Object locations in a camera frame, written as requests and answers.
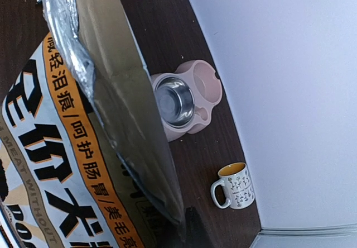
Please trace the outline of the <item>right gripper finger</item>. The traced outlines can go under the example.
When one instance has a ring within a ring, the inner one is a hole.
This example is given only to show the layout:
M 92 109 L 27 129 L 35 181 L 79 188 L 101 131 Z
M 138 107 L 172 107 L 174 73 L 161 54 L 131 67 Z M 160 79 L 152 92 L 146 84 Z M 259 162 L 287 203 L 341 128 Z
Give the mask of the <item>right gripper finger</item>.
M 186 209 L 186 241 L 184 247 L 213 248 L 211 239 L 205 229 L 201 217 L 194 207 Z

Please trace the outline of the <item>dog food bag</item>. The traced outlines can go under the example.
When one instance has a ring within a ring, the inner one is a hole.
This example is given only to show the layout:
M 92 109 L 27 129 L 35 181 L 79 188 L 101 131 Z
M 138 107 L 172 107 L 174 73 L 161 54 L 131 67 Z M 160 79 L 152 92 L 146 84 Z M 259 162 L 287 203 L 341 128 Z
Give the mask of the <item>dog food bag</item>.
M 49 33 L 1 105 L 10 247 L 183 247 L 146 62 L 120 0 L 42 0 Z

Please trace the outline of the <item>pink double pet bowl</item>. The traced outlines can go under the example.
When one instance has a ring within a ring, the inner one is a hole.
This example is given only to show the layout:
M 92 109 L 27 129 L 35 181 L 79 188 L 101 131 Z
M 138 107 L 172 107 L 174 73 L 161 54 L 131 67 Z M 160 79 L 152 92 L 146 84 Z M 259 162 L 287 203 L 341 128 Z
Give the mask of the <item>pink double pet bowl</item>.
M 182 63 L 174 73 L 151 75 L 151 83 L 169 142 L 202 131 L 223 96 L 215 69 L 204 60 Z

